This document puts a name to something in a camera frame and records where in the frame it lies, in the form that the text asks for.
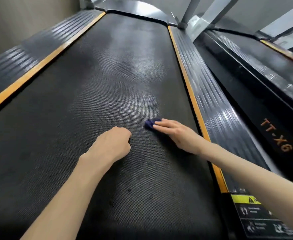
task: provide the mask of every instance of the person's right arm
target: person's right arm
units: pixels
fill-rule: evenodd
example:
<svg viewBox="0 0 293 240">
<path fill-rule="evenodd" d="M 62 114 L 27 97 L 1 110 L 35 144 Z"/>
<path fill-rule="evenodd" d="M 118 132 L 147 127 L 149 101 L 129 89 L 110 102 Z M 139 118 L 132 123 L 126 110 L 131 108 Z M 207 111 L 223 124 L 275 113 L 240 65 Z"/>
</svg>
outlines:
<svg viewBox="0 0 293 240">
<path fill-rule="evenodd" d="M 293 182 L 205 140 L 177 121 L 162 119 L 155 123 L 154 129 L 171 137 L 180 149 L 197 154 L 231 174 L 293 230 Z"/>
</svg>

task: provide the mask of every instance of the orange stripe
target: orange stripe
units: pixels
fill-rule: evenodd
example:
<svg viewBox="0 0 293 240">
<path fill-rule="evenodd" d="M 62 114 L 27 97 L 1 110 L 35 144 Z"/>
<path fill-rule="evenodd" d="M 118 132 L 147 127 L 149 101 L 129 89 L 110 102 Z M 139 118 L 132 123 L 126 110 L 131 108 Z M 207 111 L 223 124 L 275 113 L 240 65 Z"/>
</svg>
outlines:
<svg viewBox="0 0 293 240">
<path fill-rule="evenodd" d="M 13 84 L 8 86 L 4 91 L 0 93 L 0 104 L 4 102 L 9 96 L 11 96 L 16 90 L 18 90 L 25 82 L 31 79 L 37 72 L 39 72 L 45 65 L 47 65 L 51 60 L 58 56 L 63 50 L 65 50 L 70 44 L 77 40 L 84 32 L 86 32 L 93 24 L 100 20 L 105 15 L 105 12 L 101 13 L 94 20 L 92 20 L 88 25 L 82 28 L 76 35 L 70 38 L 67 42 L 62 44 L 59 48 L 45 57 L 39 64 L 35 65 L 31 70 L 17 79 Z"/>
<path fill-rule="evenodd" d="M 189 96 L 191 98 L 191 102 L 192 102 L 192 105 L 193 105 L 194 112 L 196 114 L 198 123 L 199 123 L 200 128 L 201 128 L 202 135 L 207 141 L 211 142 L 211 139 L 210 139 L 210 137 L 208 135 L 208 130 L 207 130 L 206 126 L 205 126 L 205 123 L 204 123 L 200 108 L 199 108 L 198 103 L 196 101 L 193 89 L 192 89 L 190 81 L 189 81 L 189 77 L 187 75 L 186 69 L 185 69 L 184 64 L 182 62 L 182 59 L 181 59 L 179 50 L 177 48 L 177 45 L 175 43 L 173 33 L 172 33 L 172 30 L 171 30 L 170 26 L 168 26 L 168 31 L 170 33 L 170 36 L 171 36 L 171 39 L 172 39 L 172 42 L 173 42 L 174 50 L 175 50 L 177 59 L 178 59 L 179 64 L 180 64 L 180 68 L 181 68 L 181 71 L 182 71 L 182 74 L 183 74 L 183 77 L 184 77 L 184 80 L 185 80 L 186 87 L 187 87 L 188 92 L 189 92 Z M 214 170 L 214 173 L 215 173 L 215 176 L 216 176 L 216 179 L 217 179 L 217 183 L 218 183 L 218 185 L 220 187 L 221 193 L 228 193 L 229 190 L 228 190 L 227 185 L 225 183 L 225 179 L 224 179 L 224 176 L 223 176 L 223 173 L 222 173 L 221 169 L 219 167 L 217 167 L 216 165 L 214 165 L 214 164 L 212 164 L 212 166 L 213 166 L 213 170 Z"/>
<path fill-rule="evenodd" d="M 277 46 L 275 46 L 274 44 L 270 43 L 269 41 L 266 40 L 260 40 L 261 43 L 265 44 L 266 46 L 272 48 L 273 50 L 283 54 L 284 56 L 290 58 L 291 60 L 293 60 L 293 52 L 290 52 L 288 50 L 282 50 L 281 48 L 278 48 Z"/>
</svg>

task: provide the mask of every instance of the person's left hand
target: person's left hand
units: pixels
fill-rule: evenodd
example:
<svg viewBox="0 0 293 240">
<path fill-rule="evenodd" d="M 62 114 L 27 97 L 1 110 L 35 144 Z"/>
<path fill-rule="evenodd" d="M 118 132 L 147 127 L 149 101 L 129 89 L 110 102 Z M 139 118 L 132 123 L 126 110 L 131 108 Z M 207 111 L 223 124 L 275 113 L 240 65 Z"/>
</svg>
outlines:
<svg viewBox="0 0 293 240">
<path fill-rule="evenodd" d="M 131 150 L 128 140 L 131 132 L 125 128 L 113 127 L 96 138 L 86 153 L 80 156 L 78 164 L 92 173 L 108 171 L 112 164 L 125 157 Z"/>
</svg>

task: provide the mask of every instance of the dark blue cleaning cloth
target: dark blue cleaning cloth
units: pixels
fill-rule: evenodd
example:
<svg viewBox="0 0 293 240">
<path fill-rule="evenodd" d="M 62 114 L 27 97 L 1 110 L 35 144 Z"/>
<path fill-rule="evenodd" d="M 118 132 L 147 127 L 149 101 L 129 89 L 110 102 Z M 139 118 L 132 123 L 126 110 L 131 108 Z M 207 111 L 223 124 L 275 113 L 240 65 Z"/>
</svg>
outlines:
<svg viewBox="0 0 293 240">
<path fill-rule="evenodd" d="M 161 119 L 150 119 L 144 122 L 144 126 L 147 129 L 153 130 L 153 125 L 155 124 L 156 121 L 161 121 Z"/>
</svg>

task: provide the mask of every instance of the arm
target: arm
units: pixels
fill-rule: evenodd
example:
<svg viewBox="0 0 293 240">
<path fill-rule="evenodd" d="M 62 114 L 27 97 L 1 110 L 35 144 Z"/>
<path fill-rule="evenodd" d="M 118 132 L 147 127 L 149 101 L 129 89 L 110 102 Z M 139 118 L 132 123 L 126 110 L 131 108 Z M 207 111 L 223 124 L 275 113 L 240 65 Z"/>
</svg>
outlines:
<svg viewBox="0 0 293 240">
<path fill-rule="evenodd" d="M 230 173 L 268 210 L 293 229 L 293 183 L 244 160 L 199 136 L 177 121 L 162 119 L 154 129 L 171 137 L 176 145 Z"/>
<path fill-rule="evenodd" d="M 21 240 L 75 239 L 93 192 L 112 164 L 126 156 L 131 132 L 113 127 L 97 137 Z"/>
</svg>

